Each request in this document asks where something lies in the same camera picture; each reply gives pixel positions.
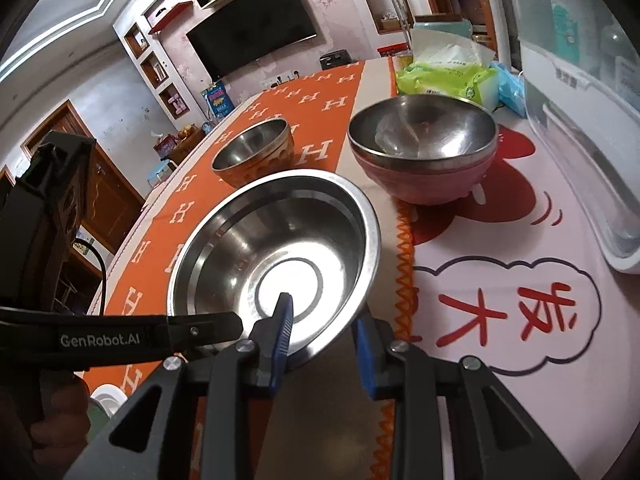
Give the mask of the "left hand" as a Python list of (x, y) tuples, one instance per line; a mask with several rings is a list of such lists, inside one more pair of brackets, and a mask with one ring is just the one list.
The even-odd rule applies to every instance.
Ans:
[(40, 479), (62, 479), (87, 446), (89, 389), (75, 373), (40, 380), (43, 415), (29, 427)]

